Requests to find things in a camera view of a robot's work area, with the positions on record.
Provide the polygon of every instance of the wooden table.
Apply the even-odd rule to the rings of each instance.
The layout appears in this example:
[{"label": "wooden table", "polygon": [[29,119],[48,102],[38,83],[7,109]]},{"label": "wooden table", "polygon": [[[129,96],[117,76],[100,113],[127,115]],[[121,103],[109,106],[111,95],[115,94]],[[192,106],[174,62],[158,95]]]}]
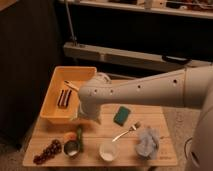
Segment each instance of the wooden table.
[{"label": "wooden table", "polygon": [[[161,107],[124,105],[131,110],[123,127],[113,122],[114,114],[120,105],[107,104],[101,109],[101,121],[99,125],[93,121],[83,125],[84,153],[80,153],[75,158],[67,157],[63,152],[54,159],[48,160],[41,166],[45,167],[111,167],[111,166],[175,166],[177,157],[172,145],[167,124]],[[99,156],[99,146],[101,142],[112,139],[119,133],[127,130],[132,124],[141,121],[142,126],[139,130],[129,133],[117,141],[119,155],[113,162],[104,162]],[[76,124],[52,125],[48,121],[38,118],[32,138],[29,142],[24,156],[24,166],[36,166],[33,163],[34,155],[40,154],[50,142],[57,138],[62,140],[63,134],[68,131],[76,130]],[[146,126],[155,128],[160,133],[160,148],[156,160],[141,160],[135,152],[135,145],[139,143],[137,138],[138,131]]]}]

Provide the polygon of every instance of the black cabinet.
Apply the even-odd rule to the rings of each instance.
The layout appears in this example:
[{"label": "black cabinet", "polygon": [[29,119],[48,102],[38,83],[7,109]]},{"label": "black cabinet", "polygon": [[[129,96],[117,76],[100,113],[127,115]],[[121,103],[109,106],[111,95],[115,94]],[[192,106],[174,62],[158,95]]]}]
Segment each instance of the black cabinet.
[{"label": "black cabinet", "polygon": [[62,45],[51,0],[0,12],[0,137],[20,143],[39,110]]}]

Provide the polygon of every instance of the cable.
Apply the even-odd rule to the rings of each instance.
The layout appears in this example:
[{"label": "cable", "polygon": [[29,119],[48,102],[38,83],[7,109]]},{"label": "cable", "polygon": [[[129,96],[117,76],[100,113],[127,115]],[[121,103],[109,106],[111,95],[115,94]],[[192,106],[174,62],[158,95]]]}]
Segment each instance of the cable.
[{"label": "cable", "polygon": [[185,158],[186,158],[186,159],[188,159],[187,152],[186,152],[186,148],[187,148],[187,145],[188,145],[188,143],[189,143],[190,141],[192,141],[192,137],[189,138],[189,139],[187,139],[187,140],[185,141],[185,144],[184,144],[184,154],[185,154]]}]

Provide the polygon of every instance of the orange tray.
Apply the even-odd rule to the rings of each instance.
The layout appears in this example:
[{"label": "orange tray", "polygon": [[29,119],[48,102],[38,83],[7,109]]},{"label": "orange tray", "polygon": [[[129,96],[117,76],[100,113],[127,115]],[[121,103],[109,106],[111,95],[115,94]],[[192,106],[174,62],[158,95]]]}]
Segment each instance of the orange tray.
[{"label": "orange tray", "polygon": [[79,105],[78,94],[72,91],[68,107],[58,108],[57,103],[62,89],[68,89],[64,81],[70,81],[74,85],[80,86],[91,79],[96,73],[95,67],[56,67],[50,81],[41,111],[41,118],[49,120],[53,124],[70,123],[74,118]]}]

